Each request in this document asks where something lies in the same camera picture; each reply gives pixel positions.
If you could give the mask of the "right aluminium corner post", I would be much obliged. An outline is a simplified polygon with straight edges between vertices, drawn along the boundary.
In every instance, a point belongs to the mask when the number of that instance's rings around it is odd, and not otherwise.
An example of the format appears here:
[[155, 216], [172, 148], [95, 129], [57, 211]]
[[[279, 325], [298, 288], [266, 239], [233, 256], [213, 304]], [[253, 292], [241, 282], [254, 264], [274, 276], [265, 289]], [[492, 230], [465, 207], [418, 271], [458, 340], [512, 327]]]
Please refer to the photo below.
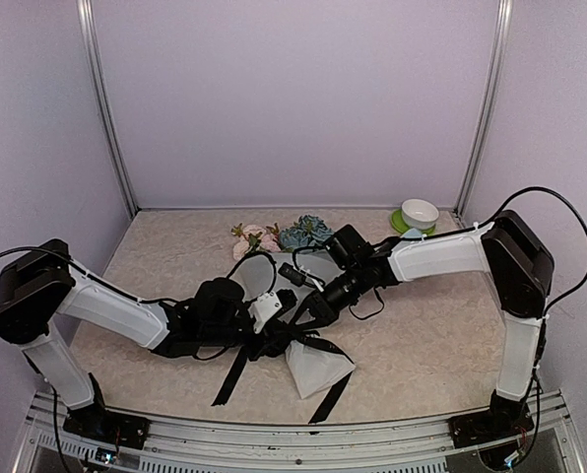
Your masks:
[[454, 207], [454, 212], [458, 217], [465, 216], [472, 192], [477, 182], [480, 164], [489, 135], [489, 127], [495, 110], [498, 85], [503, 70], [505, 49], [512, 19], [513, 4], [514, 2], [512, 0], [500, 0], [498, 2], [485, 91], [478, 116], [476, 132], [471, 146], [469, 161]]

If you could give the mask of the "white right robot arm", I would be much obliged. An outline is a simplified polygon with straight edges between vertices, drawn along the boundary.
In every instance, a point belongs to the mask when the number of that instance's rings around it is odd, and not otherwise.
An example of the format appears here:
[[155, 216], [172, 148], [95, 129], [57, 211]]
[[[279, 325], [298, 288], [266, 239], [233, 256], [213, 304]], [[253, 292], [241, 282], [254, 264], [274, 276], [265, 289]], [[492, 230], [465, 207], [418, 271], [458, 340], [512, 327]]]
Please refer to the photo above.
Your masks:
[[489, 436], [501, 438], [519, 423], [517, 404], [525, 401], [542, 357], [549, 311], [582, 285], [550, 296], [554, 258], [515, 211], [501, 205], [470, 228], [418, 238], [392, 236], [377, 244], [345, 225], [322, 246], [342, 273], [300, 303], [295, 315], [308, 313], [312, 318], [304, 329], [332, 324], [370, 290], [433, 276], [488, 274], [499, 299], [505, 339], [491, 401], [495, 405], [482, 416], [482, 427]]

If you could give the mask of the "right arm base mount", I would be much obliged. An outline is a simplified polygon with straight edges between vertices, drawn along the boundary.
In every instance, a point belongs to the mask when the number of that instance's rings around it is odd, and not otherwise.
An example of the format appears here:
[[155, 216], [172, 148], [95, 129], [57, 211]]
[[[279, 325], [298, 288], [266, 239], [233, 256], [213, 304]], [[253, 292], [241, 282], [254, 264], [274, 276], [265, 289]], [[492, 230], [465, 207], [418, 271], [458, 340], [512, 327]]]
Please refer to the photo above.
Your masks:
[[448, 427], [455, 448], [505, 439], [532, 431], [534, 421], [527, 405], [528, 395], [514, 401], [494, 390], [486, 410], [451, 417]]

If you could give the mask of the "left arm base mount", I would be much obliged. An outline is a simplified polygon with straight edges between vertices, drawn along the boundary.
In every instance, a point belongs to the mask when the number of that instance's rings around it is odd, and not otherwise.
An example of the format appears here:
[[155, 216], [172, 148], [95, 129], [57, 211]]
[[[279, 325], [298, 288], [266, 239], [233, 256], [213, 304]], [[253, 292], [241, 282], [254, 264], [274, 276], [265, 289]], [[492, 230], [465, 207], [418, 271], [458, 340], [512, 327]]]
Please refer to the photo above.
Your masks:
[[99, 384], [90, 373], [94, 390], [93, 403], [80, 409], [68, 409], [63, 430], [82, 438], [93, 439], [142, 450], [150, 430], [151, 421], [145, 417], [108, 410]]

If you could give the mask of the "left aluminium corner post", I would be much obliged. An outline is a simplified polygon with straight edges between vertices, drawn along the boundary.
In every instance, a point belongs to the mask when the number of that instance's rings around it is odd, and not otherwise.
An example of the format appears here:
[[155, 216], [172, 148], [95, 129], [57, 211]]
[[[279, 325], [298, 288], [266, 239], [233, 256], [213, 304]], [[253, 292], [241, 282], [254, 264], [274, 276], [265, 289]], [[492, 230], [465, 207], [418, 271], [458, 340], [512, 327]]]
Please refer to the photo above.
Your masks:
[[140, 211], [140, 207], [137, 203], [135, 191], [122, 156], [118, 134], [110, 107], [109, 96], [103, 77], [94, 16], [94, 4], [90, 0], [78, 0], [76, 4], [84, 48], [98, 107], [99, 119], [107, 149], [109, 151], [110, 162], [117, 178], [119, 192], [125, 209], [129, 218], [133, 220]]

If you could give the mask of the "blue fake hydrangea stem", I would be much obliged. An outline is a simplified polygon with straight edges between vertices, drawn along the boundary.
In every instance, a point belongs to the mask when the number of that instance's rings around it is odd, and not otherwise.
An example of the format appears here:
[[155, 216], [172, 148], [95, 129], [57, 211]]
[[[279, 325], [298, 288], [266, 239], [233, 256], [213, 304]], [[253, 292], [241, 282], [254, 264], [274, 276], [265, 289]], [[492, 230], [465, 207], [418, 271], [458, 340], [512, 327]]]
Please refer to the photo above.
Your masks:
[[333, 233], [334, 231], [321, 218], [303, 215], [290, 227], [280, 230], [279, 244], [286, 251], [308, 246], [322, 246]]

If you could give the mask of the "white ceramic bowl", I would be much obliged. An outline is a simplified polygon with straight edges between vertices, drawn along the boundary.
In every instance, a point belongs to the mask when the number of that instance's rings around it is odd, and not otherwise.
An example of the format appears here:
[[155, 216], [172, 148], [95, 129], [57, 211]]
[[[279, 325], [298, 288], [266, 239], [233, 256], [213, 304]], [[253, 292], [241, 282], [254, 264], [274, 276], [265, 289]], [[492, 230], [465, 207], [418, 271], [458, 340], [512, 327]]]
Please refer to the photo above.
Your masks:
[[439, 219], [438, 209], [432, 203], [418, 198], [405, 200], [401, 205], [401, 214], [409, 228], [421, 231], [433, 228]]

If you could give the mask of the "pink fake rose stem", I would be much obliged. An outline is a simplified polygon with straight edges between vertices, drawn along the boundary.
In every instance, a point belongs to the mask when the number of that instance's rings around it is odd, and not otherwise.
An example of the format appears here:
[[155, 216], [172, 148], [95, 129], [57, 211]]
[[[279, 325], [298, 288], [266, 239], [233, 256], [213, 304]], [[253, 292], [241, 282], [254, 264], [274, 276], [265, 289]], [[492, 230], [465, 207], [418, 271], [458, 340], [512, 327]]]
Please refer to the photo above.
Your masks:
[[267, 231], [266, 238], [267, 238], [268, 242], [274, 246], [281, 247], [280, 246], [279, 225], [277, 223], [275, 223], [273, 226], [267, 226], [266, 231]]
[[270, 244], [266, 238], [266, 227], [238, 224], [230, 229], [237, 238], [232, 249], [232, 257], [238, 261], [246, 254], [256, 251], [280, 252], [281, 248]]

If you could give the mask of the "green round saucer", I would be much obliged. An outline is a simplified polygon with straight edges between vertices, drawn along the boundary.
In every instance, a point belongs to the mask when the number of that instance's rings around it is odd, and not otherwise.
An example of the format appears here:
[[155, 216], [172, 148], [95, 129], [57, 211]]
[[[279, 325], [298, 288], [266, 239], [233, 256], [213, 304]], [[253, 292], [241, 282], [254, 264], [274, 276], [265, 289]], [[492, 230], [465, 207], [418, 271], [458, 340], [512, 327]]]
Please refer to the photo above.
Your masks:
[[390, 225], [399, 234], [404, 234], [408, 230], [416, 229], [419, 232], [429, 236], [432, 235], [436, 230], [436, 225], [432, 225], [428, 228], [425, 228], [421, 224], [414, 225], [413, 223], [406, 222], [403, 216], [403, 211], [401, 209], [397, 209], [391, 214]]

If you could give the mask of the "aluminium front rail frame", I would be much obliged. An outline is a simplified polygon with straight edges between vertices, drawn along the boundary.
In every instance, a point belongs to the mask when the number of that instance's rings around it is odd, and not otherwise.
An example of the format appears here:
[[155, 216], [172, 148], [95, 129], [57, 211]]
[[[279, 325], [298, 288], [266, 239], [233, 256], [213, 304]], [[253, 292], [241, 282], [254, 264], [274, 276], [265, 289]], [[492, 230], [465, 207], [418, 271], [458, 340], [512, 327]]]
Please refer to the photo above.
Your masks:
[[487, 451], [505, 443], [456, 447], [445, 415], [335, 425], [261, 425], [148, 414], [141, 449], [123, 447], [111, 462], [96, 460], [103, 443], [53, 431], [65, 408], [38, 393], [19, 434], [11, 472], [48, 470], [67, 457], [107, 472], [461, 472], [484, 470]]

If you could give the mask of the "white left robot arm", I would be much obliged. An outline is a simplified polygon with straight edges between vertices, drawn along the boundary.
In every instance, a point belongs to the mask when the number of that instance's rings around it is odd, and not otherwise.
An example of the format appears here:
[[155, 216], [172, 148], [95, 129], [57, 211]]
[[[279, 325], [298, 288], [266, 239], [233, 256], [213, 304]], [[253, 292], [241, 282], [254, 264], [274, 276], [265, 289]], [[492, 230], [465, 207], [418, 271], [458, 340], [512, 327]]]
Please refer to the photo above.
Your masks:
[[0, 255], [12, 254], [18, 259], [0, 272], [0, 338], [20, 347], [79, 424], [98, 439], [115, 430], [115, 415], [104, 407], [94, 377], [83, 371], [55, 329], [55, 314], [86, 321], [173, 359], [196, 358], [203, 348], [258, 349], [268, 323], [296, 304], [293, 291], [274, 287], [247, 299], [232, 276], [202, 283], [184, 301], [143, 300], [78, 263], [61, 239]]

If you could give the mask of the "aluminium corner post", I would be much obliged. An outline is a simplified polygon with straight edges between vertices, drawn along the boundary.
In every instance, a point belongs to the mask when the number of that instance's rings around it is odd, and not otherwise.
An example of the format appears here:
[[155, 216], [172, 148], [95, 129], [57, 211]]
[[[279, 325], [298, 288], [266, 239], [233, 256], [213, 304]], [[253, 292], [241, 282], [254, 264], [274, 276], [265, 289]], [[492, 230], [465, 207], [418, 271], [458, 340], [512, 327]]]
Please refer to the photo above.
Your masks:
[[90, 0], [78, 0], [76, 4], [84, 48], [98, 107], [99, 119], [107, 149], [109, 151], [110, 162], [117, 178], [119, 192], [125, 209], [129, 218], [133, 220], [140, 211], [140, 207], [137, 203], [135, 191], [122, 156], [118, 134], [110, 107], [109, 96], [103, 77], [94, 16], [94, 4]]
[[480, 164], [489, 135], [489, 127], [495, 110], [498, 85], [503, 70], [505, 49], [512, 19], [513, 4], [514, 2], [512, 0], [500, 0], [498, 2], [485, 91], [478, 116], [476, 132], [471, 146], [469, 161], [454, 207], [454, 212], [458, 217], [465, 216], [472, 192], [477, 182]]

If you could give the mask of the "light blue ceramic mug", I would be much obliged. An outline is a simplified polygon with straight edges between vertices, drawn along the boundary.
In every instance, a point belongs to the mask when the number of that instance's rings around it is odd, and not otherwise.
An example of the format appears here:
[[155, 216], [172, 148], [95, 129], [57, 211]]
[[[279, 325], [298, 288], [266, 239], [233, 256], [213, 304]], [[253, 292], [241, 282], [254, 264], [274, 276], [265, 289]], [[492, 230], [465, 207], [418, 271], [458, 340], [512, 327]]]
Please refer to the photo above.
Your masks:
[[406, 232], [402, 234], [402, 239], [404, 240], [420, 240], [422, 239], [424, 234], [419, 229], [408, 229]]

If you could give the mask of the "white wrapping paper sheet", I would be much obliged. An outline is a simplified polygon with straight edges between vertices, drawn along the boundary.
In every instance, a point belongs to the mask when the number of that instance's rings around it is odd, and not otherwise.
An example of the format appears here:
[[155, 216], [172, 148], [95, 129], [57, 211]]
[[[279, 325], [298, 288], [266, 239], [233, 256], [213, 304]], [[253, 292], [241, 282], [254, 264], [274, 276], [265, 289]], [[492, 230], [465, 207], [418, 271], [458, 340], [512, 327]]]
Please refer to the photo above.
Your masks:
[[[299, 271], [309, 273], [325, 283], [342, 274], [325, 251], [304, 252], [296, 256]], [[234, 275], [246, 294], [254, 299], [265, 293], [273, 279], [273, 266], [264, 256], [248, 258]], [[345, 355], [332, 354], [292, 341], [285, 350], [285, 359], [300, 399], [330, 389], [352, 373], [356, 365]]]

